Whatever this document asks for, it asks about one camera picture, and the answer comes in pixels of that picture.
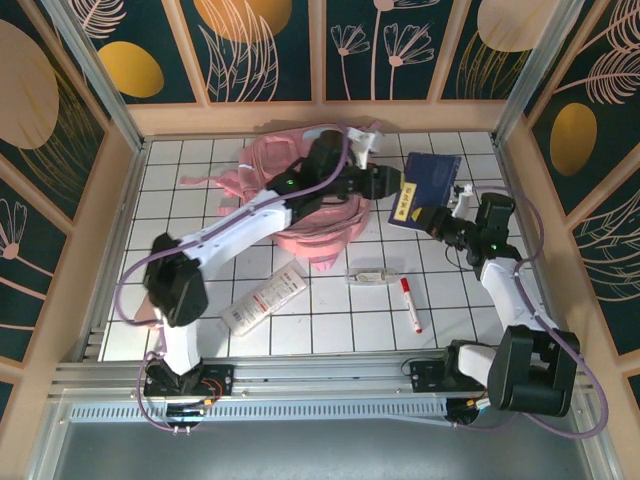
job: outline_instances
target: gray floor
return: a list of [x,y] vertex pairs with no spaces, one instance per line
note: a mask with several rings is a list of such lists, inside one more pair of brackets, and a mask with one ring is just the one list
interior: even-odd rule
[[591,478],[579,442],[525,418],[497,433],[344,420],[210,424],[174,437],[143,423],[72,424],[60,462],[64,480]]

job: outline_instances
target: white marker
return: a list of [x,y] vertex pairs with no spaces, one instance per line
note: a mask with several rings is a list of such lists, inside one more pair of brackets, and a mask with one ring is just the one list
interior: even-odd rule
[[418,312],[416,312],[416,306],[413,304],[413,299],[411,298],[411,290],[409,290],[409,282],[405,277],[402,277],[400,279],[400,283],[402,283],[402,291],[404,292],[404,298],[407,301],[407,305],[409,306],[409,314],[411,315],[413,328],[415,329],[416,333],[422,333],[422,325],[420,325]]

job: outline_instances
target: yellow circle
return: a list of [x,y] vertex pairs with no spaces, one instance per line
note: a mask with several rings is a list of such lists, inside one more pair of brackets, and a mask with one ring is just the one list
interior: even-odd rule
[[158,62],[138,45],[113,42],[98,51],[116,88],[137,98],[156,95],[164,87],[164,75]]
[[564,107],[551,129],[551,163],[567,177],[587,163],[596,144],[598,122],[591,109],[581,103]]
[[55,70],[31,37],[0,20],[0,138],[18,148],[46,143],[58,121]]
[[482,0],[478,35],[492,50],[531,50],[538,44],[557,3],[557,0]]
[[194,0],[196,10],[217,35],[234,42],[264,39],[260,17],[277,35],[291,18],[291,0]]

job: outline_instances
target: blue book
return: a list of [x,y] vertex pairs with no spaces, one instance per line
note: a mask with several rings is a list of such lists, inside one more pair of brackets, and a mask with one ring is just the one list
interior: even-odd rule
[[447,205],[458,175],[461,158],[411,152],[404,169],[404,184],[396,194],[389,223],[396,227],[422,230],[411,213],[420,207]]

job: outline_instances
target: white tile floor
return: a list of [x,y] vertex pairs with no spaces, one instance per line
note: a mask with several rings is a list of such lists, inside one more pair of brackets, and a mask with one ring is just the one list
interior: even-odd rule
[[[144,257],[154,238],[193,232],[216,220],[221,189],[180,186],[183,175],[219,174],[235,167],[245,140],[154,142],[124,257],[129,267]],[[500,168],[486,133],[411,133],[387,135],[375,157],[379,164],[402,168],[412,151],[462,157],[457,183],[502,185]],[[491,298],[474,275],[451,265],[445,246],[424,233],[387,224],[393,198],[374,204],[364,233],[326,272],[299,260],[310,288],[271,318],[241,338],[230,335],[218,312],[268,278],[293,256],[264,240],[228,262],[207,282],[211,302],[200,322],[199,344],[205,357],[377,352],[442,348],[453,339],[499,343],[502,329]],[[474,219],[472,210],[469,219]],[[511,243],[523,248],[514,220]],[[468,267],[463,255],[449,252]],[[413,331],[399,284],[389,287],[348,287],[349,267],[386,266],[406,275],[424,331]],[[124,288],[124,308],[133,316],[144,296],[142,270]],[[124,324],[109,316],[100,359],[138,360],[155,348],[157,332]]]

